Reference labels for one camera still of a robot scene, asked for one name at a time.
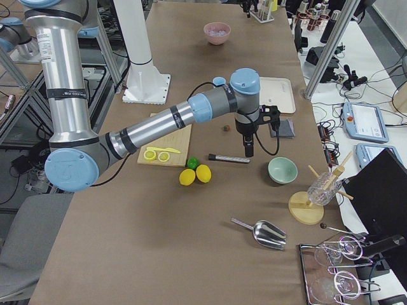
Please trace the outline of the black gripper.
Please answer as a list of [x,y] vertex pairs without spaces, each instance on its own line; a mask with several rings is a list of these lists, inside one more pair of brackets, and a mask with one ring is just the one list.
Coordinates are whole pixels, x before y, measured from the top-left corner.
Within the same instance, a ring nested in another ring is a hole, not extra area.
[[240,6],[243,10],[256,10],[258,8],[258,1],[257,0],[241,0]]
[[236,113],[235,126],[237,131],[243,136],[245,156],[254,156],[254,134],[258,130],[258,126],[253,119],[247,114]]

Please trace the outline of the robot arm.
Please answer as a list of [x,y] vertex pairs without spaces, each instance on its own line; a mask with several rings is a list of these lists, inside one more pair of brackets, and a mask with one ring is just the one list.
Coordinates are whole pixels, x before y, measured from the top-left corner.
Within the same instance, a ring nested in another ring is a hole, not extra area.
[[97,28],[96,1],[24,1],[24,15],[36,31],[53,135],[45,162],[48,180],[63,191],[94,184],[113,164],[140,147],[193,123],[234,113],[245,155],[254,154],[259,125],[260,79],[250,68],[236,70],[230,82],[198,93],[141,123],[99,135],[92,130],[78,36]]

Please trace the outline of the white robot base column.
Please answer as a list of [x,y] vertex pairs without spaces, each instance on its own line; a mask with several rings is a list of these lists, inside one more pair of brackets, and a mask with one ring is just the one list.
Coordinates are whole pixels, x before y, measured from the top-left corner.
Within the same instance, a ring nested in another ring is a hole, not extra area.
[[117,0],[114,7],[130,61],[123,101],[165,104],[170,75],[160,73],[153,63],[142,3]]

